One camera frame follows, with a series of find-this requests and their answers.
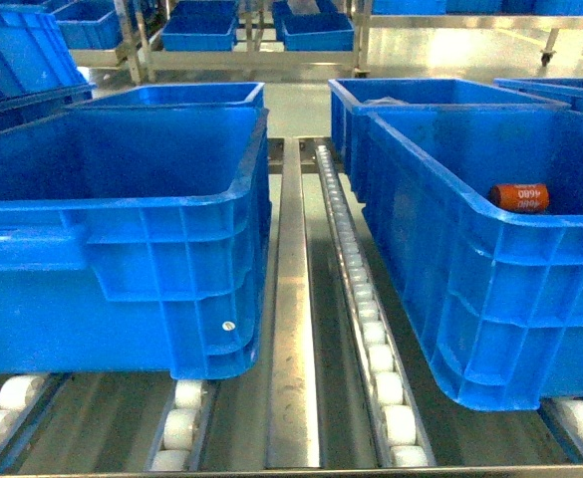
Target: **metal table leg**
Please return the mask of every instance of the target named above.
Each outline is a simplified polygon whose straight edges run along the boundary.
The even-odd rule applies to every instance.
[[[127,2],[126,0],[114,0],[114,6],[119,17],[119,22],[121,23],[121,32],[123,33],[123,43],[125,44],[130,76],[136,85],[140,85],[143,83],[143,73],[141,71],[139,52],[136,48],[134,35],[132,34],[132,23],[130,22]]]
[[[559,36],[559,29],[553,28],[550,30],[550,35],[548,36],[548,42],[546,43],[546,48],[541,50],[541,65],[543,67],[547,67],[554,57],[554,54],[557,53],[554,51],[554,44],[557,43],[557,37]]]
[[[371,34],[371,12],[373,11],[373,0],[368,0],[364,4],[364,12],[356,14],[356,29],[353,46],[355,78],[366,78],[369,75],[367,61],[369,57],[369,36]]]
[[[251,6],[248,5],[248,10],[244,12],[244,27],[247,32],[247,52],[253,52],[253,15],[251,14]]]
[[[141,48],[143,49],[143,57],[145,58],[147,78],[150,82],[155,83],[155,70],[151,67],[151,48],[149,47],[149,41],[147,39],[145,16],[139,0],[134,0],[134,8],[136,10],[136,21],[139,25],[139,33],[141,34]]]

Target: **stacked blue crate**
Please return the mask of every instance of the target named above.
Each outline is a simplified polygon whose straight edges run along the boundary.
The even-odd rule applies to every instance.
[[[231,51],[237,43],[236,0],[182,0],[162,30],[168,51]]]
[[[331,80],[331,137],[358,199],[366,200],[368,114],[394,109],[563,109],[565,104],[464,80]]]
[[[537,15],[583,15],[583,0],[535,0]]]
[[[583,114],[370,115],[364,215],[441,390],[478,410],[583,396]],[[545,183],[545,214],[491,204]]]
[[[526,13],[531,14],[534,11],[535,0],[503,0],[501,11],[503,13]]]
[[[0,71],[0,373],[249,369],[271,217],[262,85],[149,88],[59,113],[92,86],[73,63],[63,72],[54,21],[2,20],[14,33],[0,57],[31,66]],[[40,87],[42,73],[49,91],[5,99],[3,77]],[[75,84],[54,90],[61,73]]]
[[[123,40],[114,5],[102,0],[81,0],[54,12],[70,49],[110,50]]]
[[[341,30],[342,26],[344,25],[343,20],[336,20],[336,23],[340,22],[341,25],[334,24],[333,19],[337,18],[337,15],[339,14],[338,7],[335,5],[335,3],[333,3],[332,0],[316,0],[315,6],[317,7],[317,11],[318,11],[318,13],[316,13],[316,14],[294,14],[292,9],[291,9],[291,6],[289,5],[289,2],[287,0],[279,0],[279,1],[273,2],[273,4],[271,5],[271,14],[273,16],[273,25],[275,27],[275,38],[279,42],[285,42],[285,46],[287,47],[287,50],[293,51],[293,50],[299,49],[299,50],[317,51],[318,48],[316,48],[316,47],[311,48],[310,46],[304,45],[303,40],[300,39],[300,37],[290,38],[289,40],[291,42],[291,46],[286,45],[285,35],[284,35],[284,22],[286,19],[291,19],[291,22],[292,22],[291,29],[292,30],[300,28],[301,30],[303,30],[302,35],[314,34],[314,36],[312,38],[316,39],[316,42],[317,42],[316,46],[319,44],[325,45],[328,42],[333,44],[333,41],[326,40],[326,38],[331,37],[333,39],[334,35],[337,36],[337,33],[334,34],[333,32],[337,31],[337,30]],[[314,20],[307,19],[307,22],[309,22],[309,24],[307,24],[306,27],[302,25],[304,23],[303,20],[293,20],[293,17],[298,17],[298,16],[312,17],[315,15],[322,15],[322,16],[319,16],[319,17],[317,17],[317,19],[314,19]],[[331,29],[331,31],[325,30],[328,27],[328,25],[330,25],[330,24],[333,24],[332,25],[333,28]],[[309,28],[313,29],[313,31],[304,31],[304,30],[307,30]]]
[[[375,15],[443,15],[446,0],[374,0]]]
[[[68,3],[69,0],[0,0],[0,8],[17,12],[52,13]]]
[[[501,11],[502,0],[446,0],[447,13],[491,14]]]
[[[53,17],[0,9],[0,100],[85,83]]]
[[[350,52],[355,27],[344,13],[293,15],[284,19],[284,47],[298,52]]]

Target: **metal rack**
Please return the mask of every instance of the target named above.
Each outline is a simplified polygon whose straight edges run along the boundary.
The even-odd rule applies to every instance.
[[[550,29],[546,46],[541,50],[541,64],[546,67],[556,53],[554,46],[559,29],[583,30],[583,17],[538,16],[538,15],[373,15],[373,0],[364,3],[355,15],[355,23],[360,28],[355,45],[356,76],[364,77],[368,72],[369,36],[372,28],[414,29],[414,28],[455,28],[455,29]]]
[[[353,212],[357,205],[346,199],[338,167],[328,139],[270,140],[271,182],[281,183],[281,192],[272,188],[279,213],[271,227],[260,361],[237,379],[205,385],[187,471],[170,476],[199,476],[206,470],[214,471],[213,476],[242,471],[239,476],[583,477],[583,444],[551,400],[538,413],[497,414],[545,423],[532,433],[529,426],[528,435],[507,450],[514,461],[522,440],[533,440],[552,457],[544,464],[435,466],[438,448],[425,427],[438,436],[440,430],[431,423],[450,420],[451,403],[422,401],[431,392],[415,372],[414,358],[399,350],[407,338],[396,329],[390,305],[395,292],[387,294],[379,282],[386,273],[373,260],[372,246],[364,240],[367,233],[360,232],[364,226]],[[343,227],[343,220],[351,227]],[[429,467],[390,469],[345,241],[360,250]],[[49,375],[0,446],[0,473],[162,476],[146,471],[173,402],[174,384],[166,373]],[[483,433],[491,419],[483,413],[473,418],[478,439],[492,442]],[[510,430],[502,426],[500,432]]]
[[[364,78],[369,72],[369,38],[371,29],[550,29],[546,46],[541,50],[541,63],[545,67],[555,55],[554,46],[559,29],[583,30],[583,17],[533,16],[533,15],[438,15],[438,16],[385,16],[373,15],[373,0],[347,2],[346,11],[355,25],[352,52],[267,52],[262,51],[265,29],[264,0],[257,0],[255,8],[247,2],[241,21],[246,32],[246,51],[234,52],[166,52],[160,39],[161,29],[150,35],[146,20],[137,3],[139,30],[133,32],[125,0],[115,0],[121,23],[123,41],[113,50],[74,50],[72,55],[81,67],[96,69],[128,68],[137,85],[146,78],[155,81],[157,71],[184,70],[282,70],[294,71],[306,66],[339,66]],[[170,0],[160,4],[158,18],[168,18]]]

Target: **crate handle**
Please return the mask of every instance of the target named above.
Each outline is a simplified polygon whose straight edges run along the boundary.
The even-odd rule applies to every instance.
[[[86,238],[83,226],[0,227],[0,271],[85,269]]]

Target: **metal guide rail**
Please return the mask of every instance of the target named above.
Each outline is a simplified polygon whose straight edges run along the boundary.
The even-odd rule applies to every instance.
[[[546,400],[539,410],[547,439],[567,456],[562,462],[438,465],[431,434],[438,430],[431,430],[428,415],[441,413],[450,420],[451,408],[438,410],[420,402],[422,378],[403,361],[404,350],[399,354],[382,304],[386,296],[381,297],[374,282],[377,270],[360,240],[337,158],[328,146],[322,138],[270,142],[271,182],[281,182],[282,188],[279,199],[272,193],[280,207],[272,221],[256,367],[222,382],[176,382],[166,373],[148,372],[0,376],[0,474],[583,477],[583,398]],[[276,174],[280,165],[281,177]],[[322,200],[326,215],[318,219],[315,202]],[[326,226],[331,240],[319,250],[325,253],[315,257],[311,228],[318,226]],[[318,269],[327,263],[331,269],[321,279]],[[327,291],[315,290],[325,281],[334,289],[333,300]],[[326,303],[322,307],[332,319],[326,326],[341,324],[352,338],[342,340],[337,351],[321,343],[318,331],[326,319],[317,312],[319,302]],[[336,383],[338,388],[324,389],[325,376],[337,372],[337,361],[324,367],[323,356],[333,352],[354,366],[349,379],[339,387]],[[363,392],[364,408],[345,420],[359,419],[366,428],[356,436],[340,436],[345,428],[331,424],[331,434],[326,433],[325,398],[340,400],[342,413],[347,407],[356,413],[345,389],[355,383]],[[262,403],[266,410],[258,405]],[[537,417],[532,412],[523,416],[530,415]],[[476,414],[475,423],[481,416],[487,417]],[[358,467],[363,469],[339,468],[329,453],[344,449],[333,444],[342,441],[352,445],[352,453],[368,451],[371,461],[359,461],[366,463]],[[254,456],[241,463],[227,458],[247,455]]]
[[[431,444],[359,243],[331,152],[320,144],[316,155],[380,466],[435,466]]]

